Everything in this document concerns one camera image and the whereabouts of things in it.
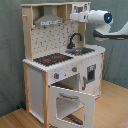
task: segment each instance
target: toy kitchen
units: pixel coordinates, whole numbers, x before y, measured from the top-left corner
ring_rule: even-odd
[[[93,128],[105,49],[85,43],[86,23],[70,14],[90,2],[22,4],[26,109],[45,128]],[[82,123],[72,113],[84,108]]]

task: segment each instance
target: door handle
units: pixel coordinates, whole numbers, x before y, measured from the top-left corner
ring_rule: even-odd
[[[65,95],[64,93],[60,93],[60,96],[67,98],[67,99],[71,99],[71,100],[78,100],[79,99],[78,96],[68,96],[68,95]]]
[[[83,80],[84,80],[84,87],[82,87],[82,90],[85,90],[85,88],[86,88],[86,82],[87,82],[85,76],[83,77]]]

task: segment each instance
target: backsplash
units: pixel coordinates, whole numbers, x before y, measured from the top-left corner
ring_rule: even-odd
[[[66,50],[71,35],[78,33],[78,27],[78,22],[35,27],[31,32],[33,58]],[[78,36],[73,38],[73,43],[78,46]]]

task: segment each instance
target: faucet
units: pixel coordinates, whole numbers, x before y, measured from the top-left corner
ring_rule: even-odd
[[[75,35],[80,36],[80,41],[82,41],[82,35],[80,33],[74,33],[71,37],[70,37],[70,43],[68,44],[68,49],[72,49],[73,47],[75,47],[75,44],[73,44],[72,39]]]

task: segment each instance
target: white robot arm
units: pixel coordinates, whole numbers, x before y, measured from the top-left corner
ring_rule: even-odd
[[[72,13],[70,14],[70,19],[78,22],[97,24],[97,27],[93,32],[93,37],[96,40],[103,41],[108,39],[128,39],[128,22],[120,31],[109,33],[111,29],[111,24],[113,23],[113,18],[110,12],[102,10],[91,10],[80,13]]]

